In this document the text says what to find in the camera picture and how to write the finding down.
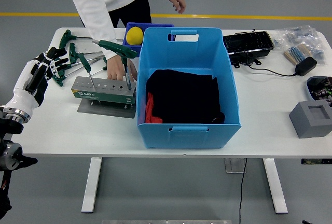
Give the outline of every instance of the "gray box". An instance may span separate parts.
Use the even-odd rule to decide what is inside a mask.
[[[332,131],[332,109],[326,101],[299,102],[289,117],[299,138],[325,137]]]

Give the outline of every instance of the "person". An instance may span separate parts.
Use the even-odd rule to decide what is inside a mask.
[[[151,23],[148,0],[72,0],[89,34],[96,40],[116,41],[114,28],[121,19],[128,22]],[[186,9],[185,0],[169,0],[178,13]],[[107,78],[123,80],[125,70],[119,55],[103,49],[107,58]],[[129,60],[130,79],[137,80],[137,70]]]

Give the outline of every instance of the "yellow floor line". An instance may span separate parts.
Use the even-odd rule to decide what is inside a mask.
[[[78,17],[78,13],[65,12],[0,12],[0,17]],[[306,20],[332,21],[332,17],[264,16],[264,15],[200,15],[200,14],[151,14],[153,18],[192,19],[248,19],[248,20]]]

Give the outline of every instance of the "green handle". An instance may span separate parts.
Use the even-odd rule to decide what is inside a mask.
[[[122,64],[127,66],[127,57],[121,57]]]
[[[88,73],[91,72],[91,66],[90,66],[89,62],[87,61],[87,59],[85,59],[84,54],[83,53],[79,53],[78,54],[78,58],[81,60],[81,63],[83,65],[83,67],[85,68],[85,70]]]
[[[98,45],[104,49],[108,49],[113,51],[114,53],[117,53],[121,57],[134,59],[137,55],[136,51],[131,50],[130,48],[125,47],[123,45],[112,43],[110,41],[100,40],[98,42]]]
[[[106,60],[106,57],[103,57],[103,60],[104,60],[104,62],[106,63],[106,66],[103,67],[103,70],[106,71],[106,70],[107,70],[107,60]]]
[[[65,48],[67,42],[71,40],[76,40],[76,36],[72,36],[72,32],[70,30],[66,30],[65,33],[62,35],[60,43],[59,43],[59,49]]]
[[[77,62],[78,53],[75,50],[75,44],[74,43],[69,44],[69,58],[70,58],[71,64],[74,64],[74,63]]]
[[[65,76],[63,76],[63,77],[57,77],[56,75],[53,75],[52,76],[52,78],[53,78],[53,80],[55,80],[56,81],[56,83],[60,86],[60,87],[62,87],[63,86],[63,82],[62,81],[64,81],[64,79],[66,78]]]

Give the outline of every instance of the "table leg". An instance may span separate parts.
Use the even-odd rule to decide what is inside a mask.
[[[274,210],[277,214],[288,213],[274,158],[263,158],[263,162],[271,190]]]
[[[93,213],[101,164],[102,158],[91,158],[88,180],[82,205],[83,213]]]

